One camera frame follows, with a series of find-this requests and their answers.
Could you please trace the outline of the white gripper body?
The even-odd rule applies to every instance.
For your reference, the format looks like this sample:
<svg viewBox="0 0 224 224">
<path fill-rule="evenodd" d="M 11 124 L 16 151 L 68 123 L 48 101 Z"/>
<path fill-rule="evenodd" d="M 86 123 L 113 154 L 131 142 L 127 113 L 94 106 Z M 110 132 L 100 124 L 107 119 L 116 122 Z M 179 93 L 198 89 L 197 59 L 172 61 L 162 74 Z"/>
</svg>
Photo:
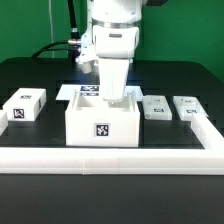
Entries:
<svg viewBox="0 0 224 224">
<path fill-rule="evenodd" d="M 93 43 L 98 58 L 100 96 L 107 102 L 121 102 L 129 64 L 139 41 L 139 28 L 93 27 Z"/>
</svg>

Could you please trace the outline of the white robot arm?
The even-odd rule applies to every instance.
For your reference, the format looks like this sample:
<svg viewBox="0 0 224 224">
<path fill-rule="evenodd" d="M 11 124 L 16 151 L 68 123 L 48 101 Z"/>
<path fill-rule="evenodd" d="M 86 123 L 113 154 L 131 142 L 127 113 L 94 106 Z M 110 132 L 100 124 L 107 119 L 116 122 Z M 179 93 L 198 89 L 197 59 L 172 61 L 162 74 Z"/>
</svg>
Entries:
<svg viewBox="0 0 224 224">
<path fill-rule="evenodd" d="M 139 42 L 143 6 L 168 0 L 87 0 L 87 29 L 78 63 L 83 73 L 98 66 L 100 96 L 109 103 L 124 97 L 129 65 Z"/>
</svg>

